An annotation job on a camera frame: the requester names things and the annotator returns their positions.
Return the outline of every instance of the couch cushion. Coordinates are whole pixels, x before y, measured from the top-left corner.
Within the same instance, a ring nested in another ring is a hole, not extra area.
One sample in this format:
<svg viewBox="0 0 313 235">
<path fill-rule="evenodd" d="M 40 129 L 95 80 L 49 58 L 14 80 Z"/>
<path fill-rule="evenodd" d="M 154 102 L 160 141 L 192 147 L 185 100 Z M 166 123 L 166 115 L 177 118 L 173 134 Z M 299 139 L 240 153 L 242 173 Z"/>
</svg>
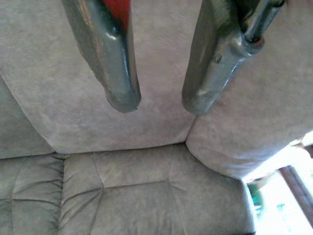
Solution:
<svg viewBox="0 0 313 235">
<path fill-rule="evenodd" d="M 185 145 L 68 155 L 60 235 L 234 235 L 254 232 L 245 185 Z"/>
<path fill-rule="evenodd" d="M 0 160 L 0 234 L 57 235 L 63 184 L 60 155 Z"/>
<path fill-rule="evenodd" d="M 183 142 L 195 117 L 184 110 L 180 93 L 200 5 L 201 0 L 132 1 L 142 94 L 132 113 L 119 113 L 107 102 L 58 0 L 5 1 L 4 80 L 59 153 Z"/>
<path fill-rule="evenodd" d="M 0 159 L 51 152 L 0 76 Z"/>
<path fill-rule="evenodd" d="M 186 144 L 207 167 L 242 178 L 313 130 L 313 8 L 284 6 L 263 50 L 241 66 Z"/>
</svg>

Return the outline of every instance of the gray couch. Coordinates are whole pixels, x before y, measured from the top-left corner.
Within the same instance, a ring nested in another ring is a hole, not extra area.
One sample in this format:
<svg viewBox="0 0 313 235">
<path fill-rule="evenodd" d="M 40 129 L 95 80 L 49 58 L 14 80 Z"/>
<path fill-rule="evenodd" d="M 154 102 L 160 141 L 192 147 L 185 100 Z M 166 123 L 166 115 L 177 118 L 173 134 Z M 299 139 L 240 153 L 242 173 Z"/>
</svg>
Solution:
<svg viewBox="0 0 313 235">
<path fill-rule="evenodd" d="M 247 235 L 241 179 L 313 129 L 313 8 L 283 7 L 260 54 L 196 117 L 181 89 L 201 0 L 134 0 L 142 101 L 122 114 L 59 0 L 3 4 L 0 235 Z"/>
</svg>

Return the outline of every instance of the gray fabric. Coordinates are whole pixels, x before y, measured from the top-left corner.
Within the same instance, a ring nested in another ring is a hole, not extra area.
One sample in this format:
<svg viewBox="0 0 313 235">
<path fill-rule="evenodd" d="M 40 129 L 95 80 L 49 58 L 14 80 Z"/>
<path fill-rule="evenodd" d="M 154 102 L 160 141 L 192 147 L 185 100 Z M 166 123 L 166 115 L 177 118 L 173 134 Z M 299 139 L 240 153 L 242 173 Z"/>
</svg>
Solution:
<svg viewBox="0 0 313 235">
<path fill-rule="evenodd" d="M 181 104 L 201 0 L 132 1 L 142 102 L 121 114 L 79 53 L 61 1 L 3 3 L 5 81 L 38 132 L 59 153 L 183 142 L 194 116 Z"/>
<path fill-rule="evenodd" d="M 51 152 L 0 76 L 0 159 Z"/>
<path fill-rule="evenodd" d="M 313 8 L 283 7 L 263 50 L 238 69 L 186 144 L 205 166 L 242 178 L 313 129 Z"/>
<path fill-rule="evenodd" d="M 60 235 L 233 235 L 254 232 L 242 182 L 185 145 L 69 155 Z"/>
<path fill-rule="evenodd" d="M 0 160 L 0 234 L 57 235 L 63 182 L 60 156 Z"/>
</svg>

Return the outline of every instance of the red paint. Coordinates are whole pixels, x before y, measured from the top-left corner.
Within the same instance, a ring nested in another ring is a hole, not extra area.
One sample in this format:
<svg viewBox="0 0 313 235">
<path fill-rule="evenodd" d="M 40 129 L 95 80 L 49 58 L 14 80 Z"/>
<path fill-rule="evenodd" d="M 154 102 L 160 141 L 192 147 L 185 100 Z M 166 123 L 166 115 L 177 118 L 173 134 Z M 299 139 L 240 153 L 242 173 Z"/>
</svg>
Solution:
<svg viewBox="0 0 313 235">
<path fill-rule="evenodd" d="M 124 31 L 127 32 L 130 0 L 102 0 L 108 6 L 114 18 L 123 23 Z"/>
</svg>

